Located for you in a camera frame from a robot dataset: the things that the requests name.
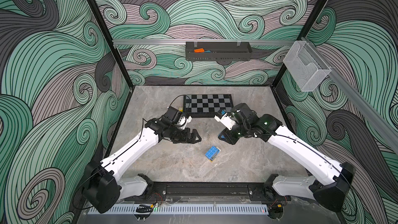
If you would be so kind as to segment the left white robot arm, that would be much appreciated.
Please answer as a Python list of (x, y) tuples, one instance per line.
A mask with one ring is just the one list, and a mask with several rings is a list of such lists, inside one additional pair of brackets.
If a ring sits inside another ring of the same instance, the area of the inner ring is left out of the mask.
[(92, 161), (86, 165), (83, 182), (79, 186), (82, 195), (101, 214), (110, 210), (119, 200), (142, 196), (148, 191), (151, 180), (145, 175), (123, 179), (123, 174), (140, 156), (162, 140), (174, 144), (201, 142), (198, 131), (187, 127), (191, 120), (189, 115), (173, 107), (169, 107), (159, 118), (143, 120), (142, 130), (126, 145), (100, 162)]

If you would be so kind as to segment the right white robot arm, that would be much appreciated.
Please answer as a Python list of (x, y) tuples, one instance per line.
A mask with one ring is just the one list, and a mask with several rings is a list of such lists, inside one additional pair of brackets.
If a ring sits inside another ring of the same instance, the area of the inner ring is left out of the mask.
[(218, 138), (231, 145), (241, 138), (257, 138), (285, 152), (308, 170), (307, 177), (277, 175), (271, 188), (280, 196), (294, 196), (318, 202), (326, 209), (341, 212), (356, 172), (349, 162), (339, 162), (313, 148), (270, 114), (261, 117), (245, 103), (229, 112), (219, 110), (215, 119), (225, 129)]

